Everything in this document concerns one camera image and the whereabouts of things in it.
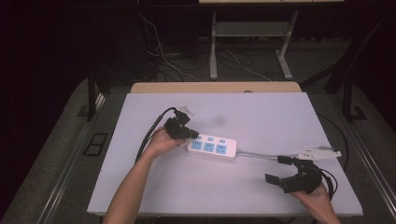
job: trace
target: gray floor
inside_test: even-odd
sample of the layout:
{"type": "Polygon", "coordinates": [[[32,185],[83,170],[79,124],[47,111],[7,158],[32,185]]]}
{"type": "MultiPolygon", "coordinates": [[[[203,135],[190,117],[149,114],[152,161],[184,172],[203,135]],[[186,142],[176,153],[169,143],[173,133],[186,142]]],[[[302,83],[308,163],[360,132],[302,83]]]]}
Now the gray floor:
{"type": "MultiPolygon", "coordinates": [[[[274,54],[274,50],[279,48],[280,44],[280,41],[274,39],[261,39],[255,42],[241,40],[237,44],[233,41],[220,41],[218,57],[222,56],[220,60],[224,64],[218,61],[219,81],[265,81],[263,77],[241,69],[233,56],[224,50],[232,52],[252,71],[273,81],[284,80],[274,54]]],[[[209,48],[205,40],[202,45],[202,54],[198,58],[172,60],[175,58],[174,55],[169,55],[167,58],[169,62],[176,63],[185,70],[200,68],[189,75],[195,75],[202,81],[210,81],[209,66],[208,63],[205,63],[209,48]]],[[[293,80],[304,81],[332,65],[344,54],[347,46],[348,42],[342,40],[292,41],[286,59],[293,74],[293,80]]],[[[166,53],[177,52],[168,49],[166,53]]],[[[160,69],[167,74],[168,81],[171,81],[172,78],[175,81],[181,80],[180,76],[172,69],[165,66],[160,69]]],[[[183,76],[183,79],[184,81],[196,81],[193,77],[183,76]]],[[[364,213],[362,217],[343,217],[342,222],[395,223],[380,190],[361,159],[359,153],[361,146],[356,143],[354,134],[363,140],[364,146],[370,151],[392,189],[396,189],[393,178],[396,170],[394,163],[396,134],[358,88],[353,91],[353,105],[359,106],[367,119],[354,121],[353,124],[345,122],[345,119],[340,115],[342,93],[326,94],[323,90],[326,79],[323,78],[312,84],[306,91],[314,108],[320,114],[319,120],[332,146],[345,154],[346,144],[343,135],[347,139],[350,159],[346,168],[346,176],[361,202],[364,213]]],[[[157,80],[164,81],[164,75],[159,74],[157,80]]],[[[97,102],[98,113],[91,122],[78,116],[80,109],[87,104],[86,89],[87,83],[84,81],[71,96],[64,113],[1,223],[100,222],[99,217],[88,214],[86,210],[124,97],[130,88],[115,87],[110,94],[100,98],[97,102]],[[108,134],[104,150],[98,157],[83,156],[82,151],[94,133],[108,134]]],[[[345,158],[341,158],[340,162],[344,164],[345,158]]],[[[281,220],[286,222],[288,218],[281,218],[281,220]]],[[[156,221],[157,223],[276,223],[273,219],[258,217],[160,218],[156,221]]],[[[291,223],[310,222],[310,217],[298,217],[291,223]]]]}

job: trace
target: electrical socket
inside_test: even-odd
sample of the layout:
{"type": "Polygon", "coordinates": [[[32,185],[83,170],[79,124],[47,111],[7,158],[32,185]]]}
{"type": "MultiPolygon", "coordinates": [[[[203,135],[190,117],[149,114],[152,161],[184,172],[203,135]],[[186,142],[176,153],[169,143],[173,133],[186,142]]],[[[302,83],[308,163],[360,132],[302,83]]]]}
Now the electrical socket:
{"type": "Polygon", "coordinates": [[[200,134],[191,139],[187,150],[193,154],[232,160],[236,155],[237,144],[234,139],[200,134]]]}

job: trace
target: human hand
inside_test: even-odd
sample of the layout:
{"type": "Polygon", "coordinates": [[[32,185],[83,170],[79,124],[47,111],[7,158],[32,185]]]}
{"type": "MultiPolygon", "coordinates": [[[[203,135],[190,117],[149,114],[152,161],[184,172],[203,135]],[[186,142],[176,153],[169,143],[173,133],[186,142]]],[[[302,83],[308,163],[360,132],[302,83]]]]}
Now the human hand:
{"type": "Polygon", "coordinates": [[[150,153],[152,156],[154,156],[154,158],[156,158],[159,155],[171,150],[174,147],[178,147],[185,142],[186,139],[171,138],[166,132],[165,128],[160,127],[152,135],[145,152],[150,153]]]}
{"type": "Polygon", "coordinates": [[[312,193],[306,194],[304,191],[293,192],[290,195],[300,200],[311,216],[321,224],[338,224],[340,221],[336,216],[329,194],[321,183],[312,193]]]}

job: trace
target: white table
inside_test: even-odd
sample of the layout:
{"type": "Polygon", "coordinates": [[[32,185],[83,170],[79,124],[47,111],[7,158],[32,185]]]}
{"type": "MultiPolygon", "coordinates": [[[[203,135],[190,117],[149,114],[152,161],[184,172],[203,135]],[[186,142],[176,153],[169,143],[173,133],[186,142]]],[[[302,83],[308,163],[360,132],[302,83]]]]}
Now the white table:
{"type": "MultiPolygon", "coordinates": [[[[168,107],[186,105],[194,116],[187,127],[233,138],[244,150],[297,153],[303,147],[329,146],[315,111],[303,92],[131,93],[94,189],[88,212],[103,216],[121,180],[134,164],[139,146],[156,118],[168,107]]],[[[163,118],[173,117],[172,112],[163,118]]],[[[362,215],[361,205],[337,159],[316,165],[339,183],[332,204],[339,216],[362,215]]],[[[162,155],[152,165],[140,216],[306,216],[304,207],[265,174],[295,175],[294,166],[237,156],[219,161],[191,155],[186,146],[162,155]]]]}

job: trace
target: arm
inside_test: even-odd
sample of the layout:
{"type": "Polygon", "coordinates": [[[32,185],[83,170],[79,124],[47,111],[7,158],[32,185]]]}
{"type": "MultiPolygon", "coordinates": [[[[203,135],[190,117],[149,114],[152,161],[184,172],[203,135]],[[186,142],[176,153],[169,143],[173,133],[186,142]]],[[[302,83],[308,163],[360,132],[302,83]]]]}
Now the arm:
{"type": "Polygon", "coordinates": [[[103,224],[134,223],[142,201],[149,169],[155,158],[181,145],[186,140],[172,139],[162,129],[151,138],[142,156],[121,182],[110,206],[107,209],[103,224]]]}
{"type": "Polygon", "coordinates": [[[315,189],[314,192],[306,194],[302,191],[291,193],[292,196],[300,200],[306,207],[306,210],[312,215],[314,219],[320,224],[339,224],[337,215],[332,208],[329,194],[323,184],[315,189]]]}

